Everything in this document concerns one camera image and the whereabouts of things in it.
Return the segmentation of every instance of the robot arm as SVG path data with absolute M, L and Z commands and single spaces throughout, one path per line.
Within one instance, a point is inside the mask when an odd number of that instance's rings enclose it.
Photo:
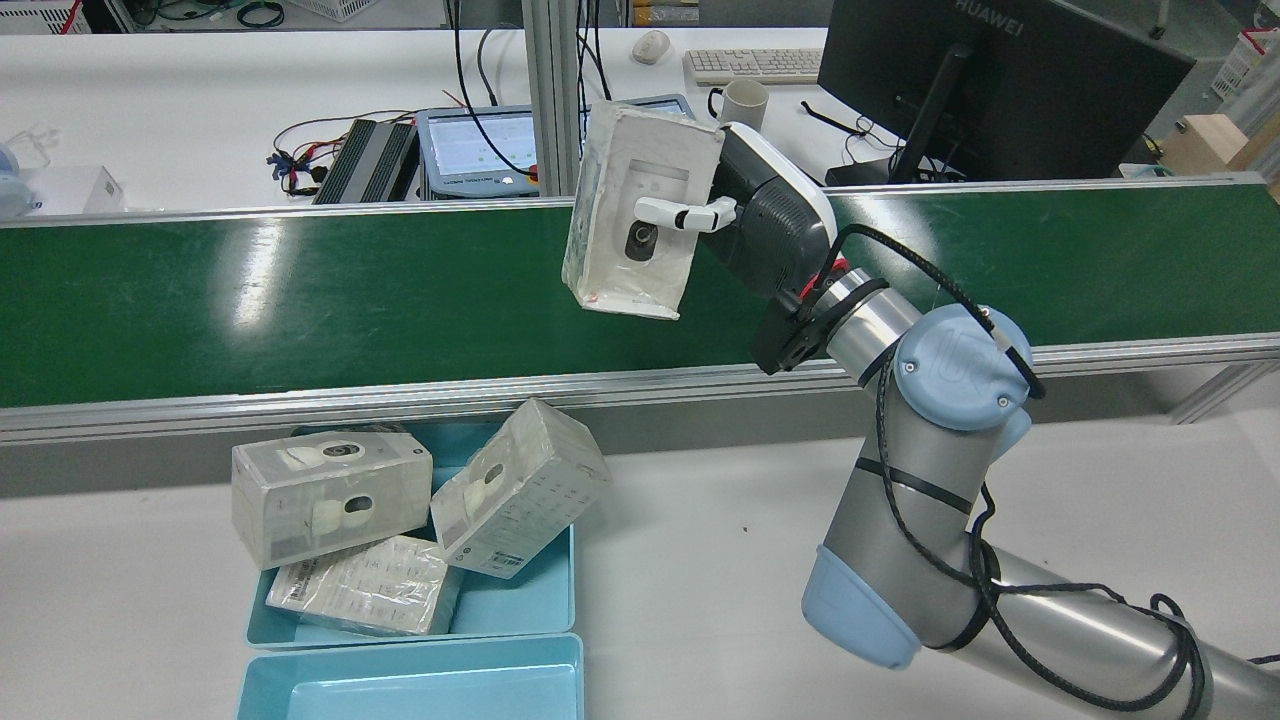
M 700 242 L 769 299 L 753 359 L 773 373 L 826 351 L 877 398 L 805 588 L 809 623 L 884 667 L 929 647 L 1105 716 L 1280 716 L 1280 678 L 1196 642 L 1180 618 L 1079 592 L 1097 585 L 980 542 L 992 510 L 969 525 L 987 468 L 1030 427 L 1027 338 L 972 304 L 922 316 L 850 268 L 844 238 L 878 233 L 838 229 L 822 192 L 759 135 L 722 129 L 710 196 L 732 199 L 736 220 Z

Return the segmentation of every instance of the computer mouse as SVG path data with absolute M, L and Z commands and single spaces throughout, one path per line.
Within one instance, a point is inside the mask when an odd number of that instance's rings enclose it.
M 667 33 L 660 29 L 650 29 L 649 32 L 640 36 L 636 41 L 635 47 L 631 49 L 631 56 L 636 59 L 637 63 L 644 63 L 652 65 L 662 58 L 663 54 L 671 47 L 671 38 Z

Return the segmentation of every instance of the tablet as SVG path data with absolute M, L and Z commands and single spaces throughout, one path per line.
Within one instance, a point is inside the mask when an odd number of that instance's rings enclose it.
M 682 95 L 622 102 L 694 117 Z M 475 114 L 489 140 L 512 163 L 527 168 L 538 161 L 530 105 L 476 108 Z M 538 195 L 535 183 L 508 168 L 489 147 L 466 108 L 422 110 L 417 114 L 417 132 L 422 147 L 422 195 L 426 200 Z

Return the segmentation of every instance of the barcode label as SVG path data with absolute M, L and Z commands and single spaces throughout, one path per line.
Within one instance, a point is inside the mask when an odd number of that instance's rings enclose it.
M 524 565 L 525 559 L 518 555 L 507 555 L 506 552 L 494 552 L 489 557 L 489 562 L 497 562 L 499 565 Z
M 298 575 L 293 580 L 293 587 L 289 588 L 288 600 L 298 600 L 307 593 L 307 587 L 311 584 L 311 578 L 315 577 L 316 559 L 303 560 L 298 562 Z

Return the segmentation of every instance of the computer monitor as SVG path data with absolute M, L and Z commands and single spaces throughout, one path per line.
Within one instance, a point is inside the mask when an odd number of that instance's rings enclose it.
M 1110 177 L 1194 61 L 1057 0 L 836 0 L 818 85 L 968 179 Z M 863 182 L 886 182 L 883 164 Z

